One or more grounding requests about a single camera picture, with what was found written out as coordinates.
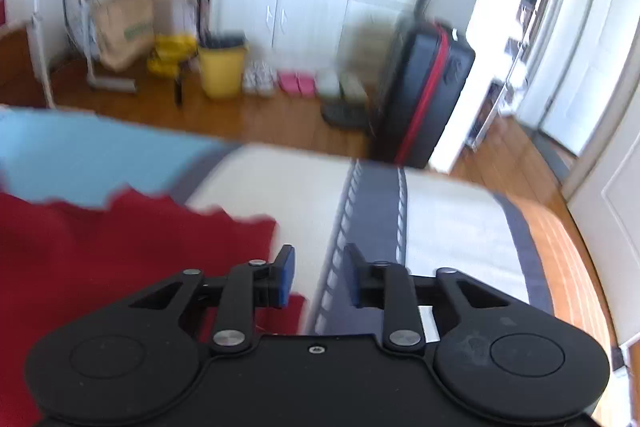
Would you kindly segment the red knit cardigan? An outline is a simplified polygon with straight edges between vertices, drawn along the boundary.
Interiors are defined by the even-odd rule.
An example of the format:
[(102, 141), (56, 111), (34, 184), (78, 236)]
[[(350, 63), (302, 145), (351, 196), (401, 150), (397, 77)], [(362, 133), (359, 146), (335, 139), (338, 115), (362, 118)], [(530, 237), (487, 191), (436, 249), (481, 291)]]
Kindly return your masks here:
[(277, 231), (270, 217), (203, 213), (167, 196), (123, 191), (104, 209), (1, 196), (1, 422), (40, 418), (24, 364), (48, 332), (184, 269), (221, 277), (267, 260)]

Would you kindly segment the striped blue bed sheet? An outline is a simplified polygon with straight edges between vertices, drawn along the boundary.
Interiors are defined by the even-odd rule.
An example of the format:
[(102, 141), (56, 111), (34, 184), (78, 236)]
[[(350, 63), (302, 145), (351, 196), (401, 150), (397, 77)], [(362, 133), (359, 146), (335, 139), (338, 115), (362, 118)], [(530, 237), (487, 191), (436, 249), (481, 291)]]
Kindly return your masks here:
[(378, 334), (382, 314), (350, 303), (343, 249), (430, 277), (451, 268), (544, 312), (554, 309), (532, 233), (513, 202), (422, 170), (262, 144), (240, 145), (88, 113), (6, 108), (9, 191), (102, 207), (117, 190), (167, 194), (196, 211), (277, 221), (296, 250), (294, 291), (310, 335)]

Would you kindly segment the black round weight plate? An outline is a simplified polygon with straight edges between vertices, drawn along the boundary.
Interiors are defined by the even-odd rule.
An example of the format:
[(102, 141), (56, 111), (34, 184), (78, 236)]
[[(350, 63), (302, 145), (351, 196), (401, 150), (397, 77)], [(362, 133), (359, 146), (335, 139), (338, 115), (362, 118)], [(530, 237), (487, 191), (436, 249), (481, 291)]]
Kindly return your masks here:
[(337, 129), (366, 131), (369, 128), (369, 111), (365, 105), (326, 102), (321, 105), (320, 112), (322, 119)]

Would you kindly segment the white sneakers pair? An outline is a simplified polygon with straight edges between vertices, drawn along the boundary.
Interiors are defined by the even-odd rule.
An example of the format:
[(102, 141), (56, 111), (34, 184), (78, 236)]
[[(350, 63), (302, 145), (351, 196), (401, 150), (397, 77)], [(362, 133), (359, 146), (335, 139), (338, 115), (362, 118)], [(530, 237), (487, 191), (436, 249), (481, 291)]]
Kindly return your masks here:
[(276, 70), (265, 62), (255, 61), (244, 69), (242, 90), (244, 94), (271, 96), (276, 91), (276, 82)]

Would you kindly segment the pink slippers pair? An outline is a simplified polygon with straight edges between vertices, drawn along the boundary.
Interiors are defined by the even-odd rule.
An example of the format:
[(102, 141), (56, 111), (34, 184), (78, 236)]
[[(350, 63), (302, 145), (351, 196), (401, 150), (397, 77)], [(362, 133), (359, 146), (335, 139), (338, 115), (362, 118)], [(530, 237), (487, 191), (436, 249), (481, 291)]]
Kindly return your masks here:
[(308, 72), (278, 72), (278, 85), (287, 95), (313, 98), (316, 95), (316, 78)]

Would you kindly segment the grey slippers pair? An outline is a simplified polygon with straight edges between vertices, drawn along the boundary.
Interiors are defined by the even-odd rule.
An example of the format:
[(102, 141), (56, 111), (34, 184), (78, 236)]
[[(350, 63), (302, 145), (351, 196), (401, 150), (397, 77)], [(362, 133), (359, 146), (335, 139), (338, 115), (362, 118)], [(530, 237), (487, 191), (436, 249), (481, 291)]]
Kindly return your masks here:
[(350, 72), (324, 70), (316, 77), (316, 91), (322, 100), (366, 103), (368, 95), (358, 77)]

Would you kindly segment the yellow trash bin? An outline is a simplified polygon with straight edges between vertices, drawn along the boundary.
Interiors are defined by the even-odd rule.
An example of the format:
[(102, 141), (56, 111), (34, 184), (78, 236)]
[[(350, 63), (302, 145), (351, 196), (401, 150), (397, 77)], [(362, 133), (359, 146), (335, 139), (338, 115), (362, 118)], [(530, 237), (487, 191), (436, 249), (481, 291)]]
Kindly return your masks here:
[(242, 91), (247, 43), (244, 34), (206, 34), (198, 43), (201, 85), (212, 100), (235, 98)]

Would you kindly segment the black red suitcase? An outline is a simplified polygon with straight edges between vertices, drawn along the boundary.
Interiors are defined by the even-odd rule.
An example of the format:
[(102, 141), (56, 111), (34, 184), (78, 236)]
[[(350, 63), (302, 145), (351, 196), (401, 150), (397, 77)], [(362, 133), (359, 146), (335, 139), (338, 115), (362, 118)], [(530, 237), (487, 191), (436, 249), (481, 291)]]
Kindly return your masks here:
[(371, 112), (374, 160), (423, 169), (475, 61), (465, 34), (406, 17), (396, 28)]

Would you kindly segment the yellow plastic bag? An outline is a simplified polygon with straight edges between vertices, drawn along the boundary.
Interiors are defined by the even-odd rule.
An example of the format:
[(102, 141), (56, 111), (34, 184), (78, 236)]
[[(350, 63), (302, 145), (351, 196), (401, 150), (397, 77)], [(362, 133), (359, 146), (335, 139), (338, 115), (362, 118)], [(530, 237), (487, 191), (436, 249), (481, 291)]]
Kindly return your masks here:
[(177, 78), (198, 52), (198, 40), (192, 35), (156, 35), (146, 69), (155, 76)]

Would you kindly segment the brown paper bag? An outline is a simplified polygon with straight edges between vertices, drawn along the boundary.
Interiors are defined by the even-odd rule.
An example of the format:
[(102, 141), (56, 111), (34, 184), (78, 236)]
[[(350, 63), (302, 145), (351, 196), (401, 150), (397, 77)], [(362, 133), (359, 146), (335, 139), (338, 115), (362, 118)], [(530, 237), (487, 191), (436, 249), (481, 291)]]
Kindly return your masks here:
[(112, 0), (93, 10), (100, 62), (121, 72), (155, 41), (153, 0)]

